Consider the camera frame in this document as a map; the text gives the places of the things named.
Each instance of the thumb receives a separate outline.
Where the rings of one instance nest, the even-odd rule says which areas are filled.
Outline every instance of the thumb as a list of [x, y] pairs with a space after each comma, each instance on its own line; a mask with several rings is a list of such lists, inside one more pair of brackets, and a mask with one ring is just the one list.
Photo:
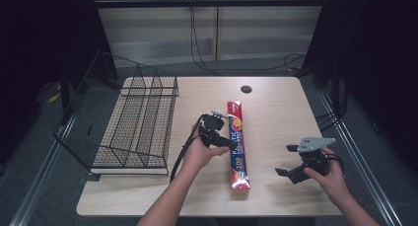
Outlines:
[[228, 147], [219, 147], [219, 148], [214, 148], [214, 149], [210, 149], [211, 150], [211, 155], [212, 157], [217, 156], [217, 155], [222, 155], [227, 153], [230, 148]]
[[321, 175], [320, 173], [318, 173], [317, 171], [306, 167], [304, 168], [304, 172], [305, 174], [307, 174], [311, 179], [317, 181], [319, 184], [321, 184], [322, 179], [323, 179], [323, 175]]

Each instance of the black horizontal bar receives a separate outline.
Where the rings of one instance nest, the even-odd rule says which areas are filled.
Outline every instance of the black horizontal bar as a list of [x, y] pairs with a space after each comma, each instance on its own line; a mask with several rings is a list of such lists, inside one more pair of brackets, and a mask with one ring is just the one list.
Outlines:
[[96, 8], [158, 7], [265, 7], [343, 5], [349, 0], [96, 0], [94, 2], [41, 3], [50, 6], [94, 6]]

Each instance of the metal mesh shelf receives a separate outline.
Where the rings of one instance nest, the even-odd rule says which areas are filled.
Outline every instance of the metal mesh shelf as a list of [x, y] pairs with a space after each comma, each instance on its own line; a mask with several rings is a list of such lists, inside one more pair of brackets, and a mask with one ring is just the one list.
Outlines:
[[176, 96], [174, 75], [100, 51], [54, 136], [91, 172], [163, 169], [167, 174]]

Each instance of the red and blue box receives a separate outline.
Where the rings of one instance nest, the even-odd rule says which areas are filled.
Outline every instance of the red and blue box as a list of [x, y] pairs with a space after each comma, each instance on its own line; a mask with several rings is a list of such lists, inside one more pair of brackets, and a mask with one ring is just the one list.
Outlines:
[[230, 139], [238, 142], [238, 147], [230, 152], [231, 155], [231, 195], [248, 196], [249, 178], [246, 169], [243, 109], [241, 102], [228, 102], [228, 120]]

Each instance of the forearm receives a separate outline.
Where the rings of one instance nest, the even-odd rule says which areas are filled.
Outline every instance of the forearm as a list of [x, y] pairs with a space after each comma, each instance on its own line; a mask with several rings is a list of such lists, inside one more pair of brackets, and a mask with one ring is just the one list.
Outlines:
[[141, 218], [138, 226], [175, 225], [197, 170], [181, 168], [174, 180]]
[[352, 226], [379, 225], [351, 195], [349, 197], [341, 198], [335, 205]]

